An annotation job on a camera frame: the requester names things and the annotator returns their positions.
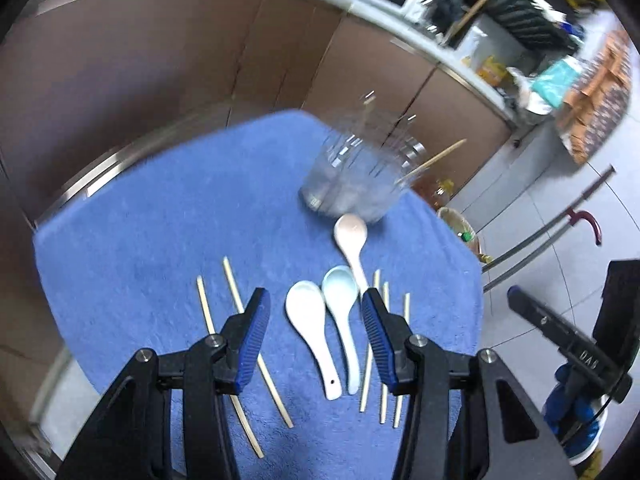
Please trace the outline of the teal hanging cloth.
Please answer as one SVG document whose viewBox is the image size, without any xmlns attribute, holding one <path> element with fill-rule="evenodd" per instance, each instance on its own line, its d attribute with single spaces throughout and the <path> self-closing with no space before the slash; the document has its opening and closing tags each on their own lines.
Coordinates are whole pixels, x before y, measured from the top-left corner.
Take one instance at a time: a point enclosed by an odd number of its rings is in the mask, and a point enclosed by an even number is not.
<svg viewBox="0 0 640 480">
<path fill-rule="evenodd" d="M 532 91 L 537 93 L 553 108 L 559 108 L 565 93 L 582 73 L 582 63 L 577 58 L 566 56 L 553 63 L 537 76 L 532 84 Z"/>
</svg>

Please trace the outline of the orange patterned apron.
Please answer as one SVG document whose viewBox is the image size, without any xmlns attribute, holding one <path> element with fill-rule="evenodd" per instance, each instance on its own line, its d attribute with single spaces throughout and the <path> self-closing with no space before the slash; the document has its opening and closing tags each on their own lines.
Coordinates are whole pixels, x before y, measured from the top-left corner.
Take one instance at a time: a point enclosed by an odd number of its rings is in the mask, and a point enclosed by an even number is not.
<svg viewBox="0 0 640 480">
<path fill-rule="evenodd" d="M 629 47 L 623 27 L 611 30 L 565 93 L 556 128 L 578 166 L 588 162 L 627 113 L 632 88 Z"/>
</svg>

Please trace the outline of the cooking oil bottle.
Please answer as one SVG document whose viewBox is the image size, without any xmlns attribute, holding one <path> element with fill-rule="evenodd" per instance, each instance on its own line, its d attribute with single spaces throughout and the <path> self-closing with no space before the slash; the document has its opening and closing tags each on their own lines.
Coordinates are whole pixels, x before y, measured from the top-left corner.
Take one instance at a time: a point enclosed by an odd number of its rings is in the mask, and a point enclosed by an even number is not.
<svg viewBox="0 0 640 480">
<path fill-rule="evenodd" d="M 424 177 L 412 186 L 416 194 L 423 198 L 433 209 L 445 207 L 454 194 L 454 182 L 449 179 Z"/>
</svg>

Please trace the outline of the black wall dish rack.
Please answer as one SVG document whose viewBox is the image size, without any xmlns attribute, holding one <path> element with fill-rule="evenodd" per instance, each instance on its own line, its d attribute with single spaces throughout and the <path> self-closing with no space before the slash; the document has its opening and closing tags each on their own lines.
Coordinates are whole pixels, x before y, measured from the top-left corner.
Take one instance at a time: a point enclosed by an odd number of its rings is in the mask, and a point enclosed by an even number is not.
<svg viewBox="0 0 640 480">
<path fill-rule="evenodd" d="M 488 0 L 489 17 L 534 52 L 574 53 L 578 39 L 570 33 L 576 11 L 567 0 Z"/>
</svg>

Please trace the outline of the light blue ceramic spoon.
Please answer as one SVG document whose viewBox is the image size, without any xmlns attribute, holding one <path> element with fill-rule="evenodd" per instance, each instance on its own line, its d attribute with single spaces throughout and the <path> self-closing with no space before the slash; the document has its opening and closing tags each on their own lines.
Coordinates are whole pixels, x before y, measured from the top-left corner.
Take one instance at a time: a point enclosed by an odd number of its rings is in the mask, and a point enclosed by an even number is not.
<svg viewBox="0 0 640 480">
<path fill-rule="evenodd" d="M 360 387 L 360 365 L 349 324 L 350 311 L 359 298 L 359 289 L 348 266 L 334 266 L 326 272 L 321 290 L 326 307 L 334 318 L 345 353 L 347 391 L 356 394 Z"/>
</svg>

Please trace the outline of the pink ceramic spoon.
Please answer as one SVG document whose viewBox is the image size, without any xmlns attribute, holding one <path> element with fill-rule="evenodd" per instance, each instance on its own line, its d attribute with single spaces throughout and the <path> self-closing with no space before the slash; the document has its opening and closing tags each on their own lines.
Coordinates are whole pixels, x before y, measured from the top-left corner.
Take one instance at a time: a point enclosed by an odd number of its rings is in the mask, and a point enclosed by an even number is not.
<svg viewBox="0 0 640 480">
<path fill-rule="evenodd" d="M 363 294 L 369 288 L 360 261 L 361 251 L 368 238 L 367 225 L 356 214 L 343 214 L 334 224 L 333 237 L 352 270 L 360 294 Z"/>
</svg>

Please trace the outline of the red handled umbrella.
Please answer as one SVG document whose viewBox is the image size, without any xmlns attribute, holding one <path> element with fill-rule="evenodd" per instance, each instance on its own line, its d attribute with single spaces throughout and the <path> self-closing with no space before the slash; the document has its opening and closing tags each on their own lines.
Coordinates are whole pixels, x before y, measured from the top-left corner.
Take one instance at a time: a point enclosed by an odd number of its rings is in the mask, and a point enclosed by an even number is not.
<svg viewBox="0 0 640 480">
<path fill-rule="evenodd" d="M 590 214 L 589 211 L 575 210 L 573 208 L 570 208 L 567 211 L 567 215 L 569 226 L 576 226 L 576 224 L 580 222 L 587 222 L 590 225 L 591 231 L 593 232 L 594 244 L 596 244 L 597 246 L 602 245 L 602 230 L 600 227 L 600 223 L 596 218 L 593 217 L 592 214 Z"/>
</svg>

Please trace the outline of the white ceramic spoon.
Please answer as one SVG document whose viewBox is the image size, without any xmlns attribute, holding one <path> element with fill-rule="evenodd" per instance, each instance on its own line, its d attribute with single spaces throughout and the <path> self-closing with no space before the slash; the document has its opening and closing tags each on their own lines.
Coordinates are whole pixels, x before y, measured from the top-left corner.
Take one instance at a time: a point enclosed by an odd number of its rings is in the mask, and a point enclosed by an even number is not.
<svg viewBox="0 0 640 480">
<path fill-rule="evenodd" d="M 338 399 L 343 390 L 326 342 L 326 304 L 320 288 L 311 281 L 296 282 L 288 290 L 284 304 L 288 319 L 318 364 L 326 398 Z"/>
</svg>

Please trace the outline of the blue terry towel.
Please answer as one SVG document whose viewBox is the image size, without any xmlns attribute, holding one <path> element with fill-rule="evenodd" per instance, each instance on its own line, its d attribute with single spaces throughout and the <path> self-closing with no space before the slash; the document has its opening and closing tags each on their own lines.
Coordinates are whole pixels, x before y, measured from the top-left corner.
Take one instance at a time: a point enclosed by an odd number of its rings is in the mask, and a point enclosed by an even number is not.
<svg viewBox="0 0 640 480">
<path fill-rule="evenodd" d="M 259 442 L 230 426 L 245 479 L 387 479 L 401 433 L 361 406 L 324 394 L 316 362 L 285 314 L 299 281 L 318 283 L 344 259 L 333 221 L 299 195 L 328 136 L 287 110 L 181 144 L 68 205 L 34 236 L 37 269 L 58 330 L 96 390 L 142 347 L 189 348 L 206 333 L 196 281 L 217 325 L 243 298 L 271 297 L 262 356 L 288 418 L 260 376 L 241 401 Z"/>
</svg>

